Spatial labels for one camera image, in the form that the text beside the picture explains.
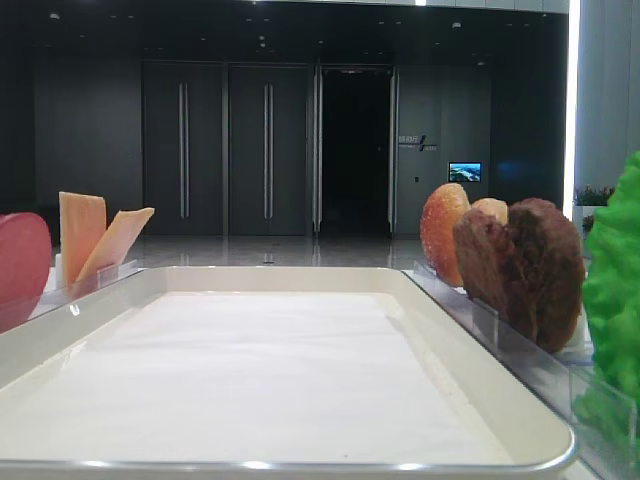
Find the rear brown meat patty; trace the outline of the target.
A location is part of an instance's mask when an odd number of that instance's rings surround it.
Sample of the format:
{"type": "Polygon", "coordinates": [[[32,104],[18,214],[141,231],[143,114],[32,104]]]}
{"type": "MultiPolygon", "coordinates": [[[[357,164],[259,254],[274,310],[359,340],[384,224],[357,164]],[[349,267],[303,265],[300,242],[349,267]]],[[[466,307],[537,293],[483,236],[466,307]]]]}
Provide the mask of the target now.
{"type": "Polygon", "coordinates": [[[509,295],[520,271],[508,228],[494,215],[472,208],[453,227],[457,266],[470,298],[506,319],[509,295]]]}

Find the brown meat patty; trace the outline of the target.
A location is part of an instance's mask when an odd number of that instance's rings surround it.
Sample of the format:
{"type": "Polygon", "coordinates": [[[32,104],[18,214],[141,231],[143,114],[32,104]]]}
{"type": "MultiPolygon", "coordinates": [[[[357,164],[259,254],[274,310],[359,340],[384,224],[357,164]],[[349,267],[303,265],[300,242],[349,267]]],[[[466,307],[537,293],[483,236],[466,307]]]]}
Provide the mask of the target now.
{"type": "Polygon", "coordinates": [[[509,295],[520,271],[508,228],[494,215],[472,208],[453,227],[457,266],[470,298],[506,319],[509,295]]]}
{"type": "Polygon", "coordinates": [[[576,330],[585,266],[575,225],[550,201],[528,198],[509,207],[509,232],[533,299],[535,343],[562,350],[576,330]]]}

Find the leaning orange cheese slice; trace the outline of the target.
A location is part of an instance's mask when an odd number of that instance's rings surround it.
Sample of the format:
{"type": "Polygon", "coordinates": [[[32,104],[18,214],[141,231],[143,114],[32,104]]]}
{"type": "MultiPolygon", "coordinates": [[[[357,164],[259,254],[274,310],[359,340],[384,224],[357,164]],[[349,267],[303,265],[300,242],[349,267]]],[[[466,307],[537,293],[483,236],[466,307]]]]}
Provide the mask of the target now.
{"type": "Polygon", "coordinates": [[[154,213],[155,209],[152,207],[118,211],[89,255],[76,281],[93,276],[104,268],[120,265],[154,213]]]}

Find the front brown meat patty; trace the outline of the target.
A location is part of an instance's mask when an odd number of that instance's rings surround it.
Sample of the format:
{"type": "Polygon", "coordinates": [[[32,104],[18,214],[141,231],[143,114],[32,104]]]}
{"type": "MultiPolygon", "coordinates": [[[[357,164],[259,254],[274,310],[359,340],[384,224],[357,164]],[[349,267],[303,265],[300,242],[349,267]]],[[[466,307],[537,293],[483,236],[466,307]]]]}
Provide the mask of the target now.
{"type": "Polygon", "coordinates": [[[535,343],[562,350],[576,330],[585,266],[575,225],[550,201],[528,198],[509,207],[509,232],[533,299],[535,343]]]}

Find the red tomato slice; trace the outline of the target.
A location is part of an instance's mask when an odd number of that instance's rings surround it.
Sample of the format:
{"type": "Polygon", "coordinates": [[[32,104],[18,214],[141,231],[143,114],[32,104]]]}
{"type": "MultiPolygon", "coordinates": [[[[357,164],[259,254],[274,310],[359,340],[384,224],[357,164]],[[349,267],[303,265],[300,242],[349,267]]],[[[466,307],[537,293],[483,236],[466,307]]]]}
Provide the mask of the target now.
{"type": "Polygon", "coordinates": [[[1,216],[1,332],[26,322],[49,277],[52,245],[37,214],[1,216]]]}

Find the clear acrylic lettuce holder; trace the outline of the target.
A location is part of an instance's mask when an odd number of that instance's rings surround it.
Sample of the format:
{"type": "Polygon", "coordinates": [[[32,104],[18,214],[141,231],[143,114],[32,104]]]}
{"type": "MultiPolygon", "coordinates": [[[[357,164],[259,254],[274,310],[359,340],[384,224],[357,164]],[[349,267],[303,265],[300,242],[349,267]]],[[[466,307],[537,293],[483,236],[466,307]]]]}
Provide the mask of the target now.
{"type": "Polygon", "coordinates": [[[602,479],[637,479],[637,402],[583,366],[569,369],[569,392],[581,458],[602,479]]]}

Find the middle dark double door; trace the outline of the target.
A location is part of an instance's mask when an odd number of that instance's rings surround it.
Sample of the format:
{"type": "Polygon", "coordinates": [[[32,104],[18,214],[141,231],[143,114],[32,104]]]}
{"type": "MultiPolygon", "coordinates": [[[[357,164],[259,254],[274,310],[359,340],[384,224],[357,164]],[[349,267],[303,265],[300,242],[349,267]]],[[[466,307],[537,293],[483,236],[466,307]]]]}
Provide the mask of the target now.
{"type": "Polygon", "coordinates": [[[229,71],[230,233],[307,232],[307,71],[229,71]]]}

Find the golden bun slice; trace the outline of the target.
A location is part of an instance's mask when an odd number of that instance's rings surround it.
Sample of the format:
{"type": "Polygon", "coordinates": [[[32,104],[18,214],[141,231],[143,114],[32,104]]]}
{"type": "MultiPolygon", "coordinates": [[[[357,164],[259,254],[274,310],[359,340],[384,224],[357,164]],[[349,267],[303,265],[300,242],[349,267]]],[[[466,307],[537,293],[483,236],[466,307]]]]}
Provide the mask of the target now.
{"type": "Polygon", "coordinates": [[[453,227],[469,209],[463,187],[446,183],[428,197],[420,220],[420,239],[427,263],[441,280],[453,287],[463,285],[457,266],[453,227]]]}

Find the clear acrylic bun holder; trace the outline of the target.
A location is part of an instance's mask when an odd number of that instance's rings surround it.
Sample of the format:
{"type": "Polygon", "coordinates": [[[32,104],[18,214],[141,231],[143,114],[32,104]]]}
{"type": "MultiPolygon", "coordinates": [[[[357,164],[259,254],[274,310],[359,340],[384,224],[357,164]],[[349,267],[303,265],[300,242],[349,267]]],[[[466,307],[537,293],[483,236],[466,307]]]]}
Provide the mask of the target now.
{"type": "Polygon", "coordinates": [[[449,283],[442,280],[432,267],[424,262],[415,261],[411,268],[404,270],[404,273],[406,273],[411,280],[427,292],[436,294],[455,293],[462,296],[466,295],[466,290],[463,287],[451,286],[449,283]]]}

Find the white paper tray liner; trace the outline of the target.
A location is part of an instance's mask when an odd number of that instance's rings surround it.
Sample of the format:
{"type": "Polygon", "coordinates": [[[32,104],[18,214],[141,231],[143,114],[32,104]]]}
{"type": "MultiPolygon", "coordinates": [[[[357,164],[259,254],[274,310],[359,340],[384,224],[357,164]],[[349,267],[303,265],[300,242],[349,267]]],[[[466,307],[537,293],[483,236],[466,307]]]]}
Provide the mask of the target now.
{"type": "Polygon", "coordinates": [[[165,294],[1,393],[5,460],[489,464],[388,294],[165,294]]]}

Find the pale rear bun slice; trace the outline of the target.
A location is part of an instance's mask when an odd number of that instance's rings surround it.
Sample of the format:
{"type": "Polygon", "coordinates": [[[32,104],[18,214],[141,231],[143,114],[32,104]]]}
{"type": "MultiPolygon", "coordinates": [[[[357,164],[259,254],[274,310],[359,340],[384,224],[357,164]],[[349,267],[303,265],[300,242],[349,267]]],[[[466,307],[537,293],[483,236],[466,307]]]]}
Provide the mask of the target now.
{"type": "Polygon", "coordinates": [[[476,200],[472,209],[478,209],[486,215],[493,215],[502,225],[508,223],[509,207],[506,202],[495,198],[481,198],[476,200]]]}

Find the left dark double door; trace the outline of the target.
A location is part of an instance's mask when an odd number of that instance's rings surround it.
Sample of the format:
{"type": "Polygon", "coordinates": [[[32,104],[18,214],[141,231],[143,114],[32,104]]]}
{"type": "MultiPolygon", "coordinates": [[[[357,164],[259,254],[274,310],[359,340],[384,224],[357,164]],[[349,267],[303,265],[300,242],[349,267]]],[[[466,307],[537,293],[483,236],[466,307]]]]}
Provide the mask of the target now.
{"type": "Polygon", "coordinates": [[[148,62],[143,93],[147,232],[220,235],[222,67],[148,62]]]}

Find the white rectangular tray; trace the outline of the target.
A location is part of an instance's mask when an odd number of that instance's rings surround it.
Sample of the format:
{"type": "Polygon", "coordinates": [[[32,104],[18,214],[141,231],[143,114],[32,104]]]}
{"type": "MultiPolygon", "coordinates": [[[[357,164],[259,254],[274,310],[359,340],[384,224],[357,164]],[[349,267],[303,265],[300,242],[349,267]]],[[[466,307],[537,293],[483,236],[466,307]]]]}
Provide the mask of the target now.
{"type": "Polygon", "coordinates": [[[561,419],[401,271],[386,268],[163,267],[135,273],[1,337],[1,393],[116,317],[165,294],[388,294],[415,338],[506,450],[489,464],[5,460],[5,479],[559,479],[576,437],[561,419]]]}

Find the clear acrylic patty holder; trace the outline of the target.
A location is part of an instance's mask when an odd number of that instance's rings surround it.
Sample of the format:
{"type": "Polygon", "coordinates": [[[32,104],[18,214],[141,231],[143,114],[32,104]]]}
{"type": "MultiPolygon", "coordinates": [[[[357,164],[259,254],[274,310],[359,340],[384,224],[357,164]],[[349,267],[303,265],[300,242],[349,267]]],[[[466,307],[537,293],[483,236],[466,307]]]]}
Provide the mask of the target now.
{"type": "Polygon", "coordinates": [[[568,343],[559,352],[549,354],[498,319],[490,307],[470,299],[464,289],[446,286],[444,298],[453,308],[454,317],[528,388],[550,405],[560,410],[570,409],[569,370],[589,364],[593,353],[584,312],[579,314],[568,343]]]}

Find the small wall display screen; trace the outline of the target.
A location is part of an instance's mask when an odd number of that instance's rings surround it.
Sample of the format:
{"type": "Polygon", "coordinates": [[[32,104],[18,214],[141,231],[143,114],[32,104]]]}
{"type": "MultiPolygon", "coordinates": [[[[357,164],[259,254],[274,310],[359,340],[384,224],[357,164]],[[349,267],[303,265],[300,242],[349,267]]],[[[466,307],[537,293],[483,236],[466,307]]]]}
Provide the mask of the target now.
{"type": "Polygon", "coordinates": [[[476,183],[482,179],[480,162],[450,162],[448,181],[455,183],[476,183]]]}

